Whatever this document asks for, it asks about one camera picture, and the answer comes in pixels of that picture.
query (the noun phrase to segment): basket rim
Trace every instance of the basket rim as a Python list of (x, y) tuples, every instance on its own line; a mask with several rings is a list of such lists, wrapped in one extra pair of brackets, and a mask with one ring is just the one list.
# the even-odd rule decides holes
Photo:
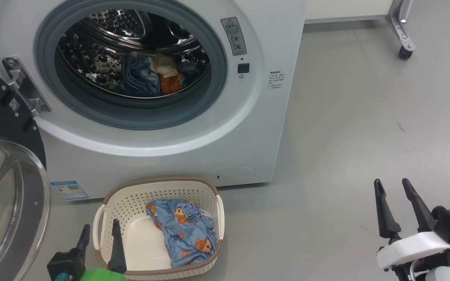
[[(201, 178), (177, 178), (177, 177), (153, 178), (150, 180), (140, 180), (140, 181), (134, 181), (132, 183), (126, 183), (123, 185), (119, 185), (118, 187), (114, 188), (111, 192), (109, 192), (109, 194), (107, 194), (107, 196), (104, 199), (104, 205), (107, 206), (107, 204), (109, 203), (109, 200), (111, 199), (111, 197), (114, 194), (116, 194), (119, 190), (125, 189), (127, 187), (132, 187), (134, 185), (144, 185), (147, 183), (164, 183), (164, 182), (169, 183), (172, 181), (196, 181), (198, 183), (204, 183), (209, 188), (211, 188), (211, 190), (213, 190), (213, 193), (215, 196), (218, 196), (218, 190), (216, 189), (216, 187), (214, 187), (214, 185), (212, 185), (211, 183), (208, 183), (206, 180), (203, 180)], [(166, 270), (128, 270), (124, 273), (124, 275), (126, 275), (126, 276), (149, 276), (149, 275), (174, 274), (174, 273), (178, 273), (178, 272), (186, 272), (189, 270), (198, 270), (202, 267), (209, 265), (213, 260), (215, 260), (218, 257), (218, 254), (220, 253), (222, 246), (223, 246), (223, 239), (220, 239), (216, 243), (216, 250), (214, 251), (214, 253), (207, 260), (203, 261), (202, 263), (198, 263), (196, 265), (185, 265), (183, 267), (176, 267), (173, 269), (166, 269)], [(102, 257), (102, 252), (99, 249), (95, 249), (95, 256), (96, 256), (96, 259), (98, 260), (98, 262), (100, 263), (100, 265), (104, 269), (106, 269), (107, 263), (105, 262), (104, 258)]]

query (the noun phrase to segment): floor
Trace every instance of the floor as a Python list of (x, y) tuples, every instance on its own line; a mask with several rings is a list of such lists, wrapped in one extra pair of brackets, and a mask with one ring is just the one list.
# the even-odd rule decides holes
[[(397, 280), (377, 268), (373, 180), (402, 226), (416, 232), (402, 178), (433, 208), (450, 208), (450, 1), (418, 0), (400, 43), (385, 21), (306, 25), (272, 183), (220, 190), (225, 245), (191, 280)], [(75, 246), (99, 201), (53, 193), (50, 227), (26, 280)], [(86, 266), (98, 267), (93, 245)]]

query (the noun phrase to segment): metal hinge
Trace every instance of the metal hinge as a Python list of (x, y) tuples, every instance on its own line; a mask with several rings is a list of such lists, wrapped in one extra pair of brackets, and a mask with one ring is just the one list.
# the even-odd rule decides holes
[(8, 83), (9, 89), (22, 98), (33, 117), (38, 116), (43, 111), (51, 111), (18, 58), (5, 57), (3, 66), (11, 78), (11, 82)]

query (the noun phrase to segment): blue patterned cloth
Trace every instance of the blue patterned cloth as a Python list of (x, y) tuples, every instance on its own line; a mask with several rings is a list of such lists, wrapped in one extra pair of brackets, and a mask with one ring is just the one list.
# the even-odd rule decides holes
[(145, 55), (125, 55), (121, 66), (120, 91), (128, 96), (160, 96), (159, 74), (150, 70), (150, 60)]
[(171, 267), (202, 263), (216, 250), (213, 220), (202, 215), (194, 203), (179, 199), (154, 200), (145, 208), (164, 234)]

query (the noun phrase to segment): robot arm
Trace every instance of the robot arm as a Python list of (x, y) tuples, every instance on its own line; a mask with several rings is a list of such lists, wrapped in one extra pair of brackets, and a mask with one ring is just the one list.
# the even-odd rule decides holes
[(376, 253), (378, 266), (395, 272), (399, 281), (450, 281), (450, 210), (438, 206), (430, 213), (411, 182), (404, 178), (402, 185), (418, 221), (418, 234), (400, 238), (400, 225), (386, 203), (383, 185), (375, 180), (380, 236), (389, 239), (388, 245)]

